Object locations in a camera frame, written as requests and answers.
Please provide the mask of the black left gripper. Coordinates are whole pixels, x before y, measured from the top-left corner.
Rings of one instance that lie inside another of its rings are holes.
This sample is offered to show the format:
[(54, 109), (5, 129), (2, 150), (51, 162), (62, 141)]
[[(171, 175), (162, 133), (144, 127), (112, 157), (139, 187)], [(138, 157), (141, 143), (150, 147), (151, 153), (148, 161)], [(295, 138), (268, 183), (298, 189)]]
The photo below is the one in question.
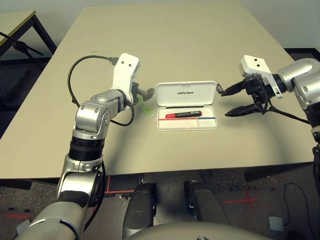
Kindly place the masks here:
[(139, 88), (139, 84), (137, 82), (132, 83), (131, 93), (133, 97), (133, 104), (138, 103), (138, 95), (142, 97), (142, 101), (146, 102), (147, 100), (151, 99), (154, 95), (155, 89), (149, 88), (148, 90), (143, 90)]

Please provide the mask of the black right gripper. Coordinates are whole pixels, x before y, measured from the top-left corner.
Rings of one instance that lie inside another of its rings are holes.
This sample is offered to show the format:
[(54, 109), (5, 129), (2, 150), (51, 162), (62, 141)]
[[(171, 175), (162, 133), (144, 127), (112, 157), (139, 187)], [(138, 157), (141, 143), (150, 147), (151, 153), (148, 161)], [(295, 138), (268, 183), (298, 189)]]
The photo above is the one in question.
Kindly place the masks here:
[(242, 117), (257, 112), (266, 112), (269, 105), (269, 97), (261, 76), (247, 76), (244, 80), (224, 89), (221, 96), (231, 96), (241, 92), (245, 88), (251, 95), (254, 104), (236, 107), (224, 115), (226, 117)]

